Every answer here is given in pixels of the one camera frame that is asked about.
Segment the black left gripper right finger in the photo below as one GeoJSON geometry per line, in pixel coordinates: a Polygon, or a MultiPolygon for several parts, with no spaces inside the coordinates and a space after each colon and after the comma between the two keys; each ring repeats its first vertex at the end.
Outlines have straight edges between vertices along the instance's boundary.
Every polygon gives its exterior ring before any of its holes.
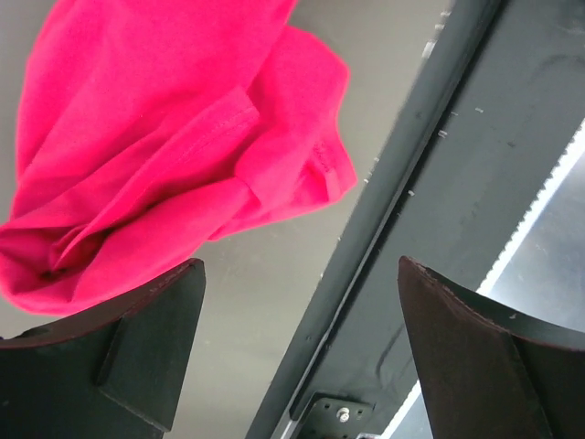
{"type": "Polygon", "coordinates": [[[583,333],[406,256],[398,287],[433,437],[583,437],[583,333]]]}

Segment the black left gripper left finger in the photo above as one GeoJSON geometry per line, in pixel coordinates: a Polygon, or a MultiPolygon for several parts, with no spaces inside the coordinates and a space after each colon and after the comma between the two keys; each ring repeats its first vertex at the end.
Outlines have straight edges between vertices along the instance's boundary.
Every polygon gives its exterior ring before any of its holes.
{"type": "Polygon", "coordinates": [[[1,341],[4,438],[170,432],[206,288],[190,259],[147,284],[1,341]]]}

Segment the magenta t shirt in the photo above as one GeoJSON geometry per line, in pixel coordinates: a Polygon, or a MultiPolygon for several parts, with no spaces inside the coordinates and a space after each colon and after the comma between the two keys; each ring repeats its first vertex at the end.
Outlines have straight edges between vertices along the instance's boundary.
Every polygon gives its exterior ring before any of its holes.
{"type": "Polygon", "coordinates": [[[68,316],[356,184],[346,64],[293,1],[58,1],[27,61],[1,292],[68,316]]]}

